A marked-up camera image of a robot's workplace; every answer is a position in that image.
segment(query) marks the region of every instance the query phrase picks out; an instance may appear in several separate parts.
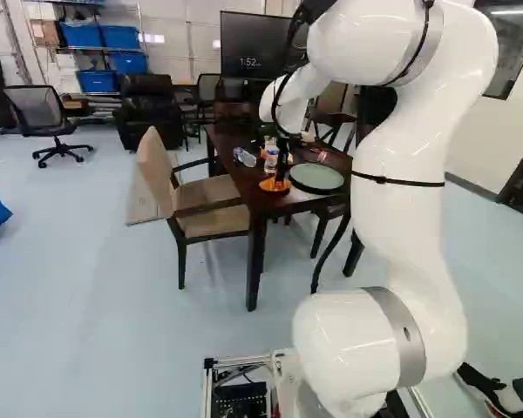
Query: table top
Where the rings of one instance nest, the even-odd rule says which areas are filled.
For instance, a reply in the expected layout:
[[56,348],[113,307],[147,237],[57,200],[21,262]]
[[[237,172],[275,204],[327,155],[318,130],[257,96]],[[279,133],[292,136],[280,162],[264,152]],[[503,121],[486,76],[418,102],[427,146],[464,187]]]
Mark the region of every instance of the table top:
[[294,186],[286,195],[264,192],[258,183],[268,176],[263,171],[264,160],[258,158],[257,166],[248,168],[234,163],[233,149],[237,146],[259,155],[255,140],[255,132],[251,126],[245,125],[207,125],[206,132],[222,164],[232,177],[250,212],[265,216],[282,216],[285,214],[307,212],[318,206],[338,205],[349,201],[350,171],[352,157],[330,147],[323,142],[316,142],[306,147],[296,147],[291,150],[294,164],[316,162],[317,155],[310,148],[319,148],[328,152],[324,164],[340,172],[344,185],[335,193],[321,196],[303,192]]

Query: plastic bottle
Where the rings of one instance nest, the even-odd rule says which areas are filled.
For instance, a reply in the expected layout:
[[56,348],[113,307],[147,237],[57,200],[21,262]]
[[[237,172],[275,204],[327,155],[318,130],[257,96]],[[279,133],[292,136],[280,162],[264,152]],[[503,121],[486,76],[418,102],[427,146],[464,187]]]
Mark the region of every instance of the plastic bottle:
[[277,171],[277,158],[279,157],[279,149],[276,146],[270,146],[266,149],[267,156],[263,170],[269,175],[275,174]]

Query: window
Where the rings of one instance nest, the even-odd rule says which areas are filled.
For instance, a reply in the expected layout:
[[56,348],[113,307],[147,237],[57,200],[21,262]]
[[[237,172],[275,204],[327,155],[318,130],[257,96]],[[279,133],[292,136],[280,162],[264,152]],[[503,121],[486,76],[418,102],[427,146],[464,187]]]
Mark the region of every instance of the window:
[[492,21],[499,42],[498,69],[485,96],[506,100],[523,68],[523,2],[477,1],[476,7]]

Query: orange plate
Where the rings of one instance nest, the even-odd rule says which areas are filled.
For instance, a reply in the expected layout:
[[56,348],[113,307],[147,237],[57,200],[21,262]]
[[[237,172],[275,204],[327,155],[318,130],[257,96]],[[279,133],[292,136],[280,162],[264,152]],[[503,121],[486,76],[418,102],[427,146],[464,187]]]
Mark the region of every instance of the orange plate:
[[264,192],[283,194],[288,193],[291,187],[291,183],[289,180],[283,180],[277,183],[275,182],[275,177],[270,177],[269,179],[262,180],[259,185]]

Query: wooden chair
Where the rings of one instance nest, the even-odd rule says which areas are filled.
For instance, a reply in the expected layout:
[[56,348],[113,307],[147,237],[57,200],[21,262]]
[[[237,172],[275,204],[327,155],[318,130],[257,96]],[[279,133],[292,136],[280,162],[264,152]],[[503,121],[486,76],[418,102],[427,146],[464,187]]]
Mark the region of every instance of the wooden chair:
[[[335,81],[329,83],[316,99],[314,106],[308,108],[308,123],[304,130],[308,131],[314,123],[316,139],[324,141],[330,137],[329,144],[333,146],[341,126],[355,123],[357,120],[353,115],[342,112],[348,90],[348,84]],[[323,136],[320,136],[319,124],[327,125],[330,128]]]
[[184,288],[189,244],[248,234],[249,212],[228,175],[179,184],[175,172],[208,158],[173,168],[154,126],[139,143],[138,167],[178,247],[178,288]]

